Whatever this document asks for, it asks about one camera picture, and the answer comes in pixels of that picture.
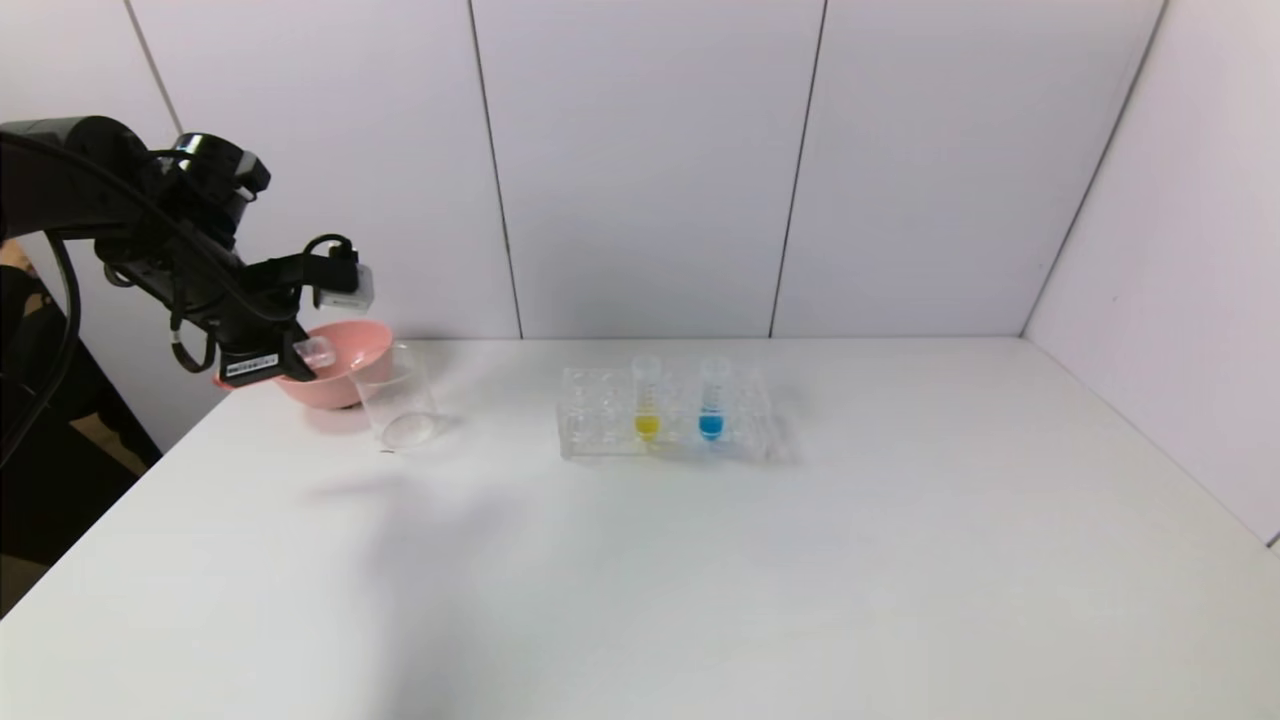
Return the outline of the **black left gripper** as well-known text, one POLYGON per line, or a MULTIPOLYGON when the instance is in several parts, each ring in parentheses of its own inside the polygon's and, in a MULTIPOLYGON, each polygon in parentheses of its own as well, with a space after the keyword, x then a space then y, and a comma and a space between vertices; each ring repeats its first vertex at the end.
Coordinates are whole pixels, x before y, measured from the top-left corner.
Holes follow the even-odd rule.
POLYGON ((223 388, 238 389, 279 378, 297 382, 315 380, 317 373, 294 347, 307 338, 303 327, 293 320, 273 324, 252 337, 219 340, 215 383, 223 388))

